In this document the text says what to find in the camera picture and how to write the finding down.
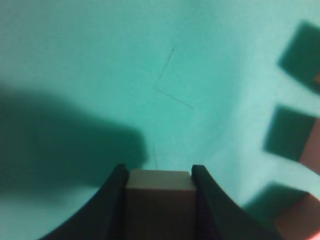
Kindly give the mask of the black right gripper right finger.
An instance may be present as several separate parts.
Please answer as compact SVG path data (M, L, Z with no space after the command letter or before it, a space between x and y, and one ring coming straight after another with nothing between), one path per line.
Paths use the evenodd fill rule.
M195 238L197 240L281 240L238 206L204 165L193 165L196 186Z

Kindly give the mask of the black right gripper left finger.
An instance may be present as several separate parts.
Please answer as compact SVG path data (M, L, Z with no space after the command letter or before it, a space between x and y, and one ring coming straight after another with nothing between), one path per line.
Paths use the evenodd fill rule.
M123 240L129 171L118 164L95 195L42 240Z

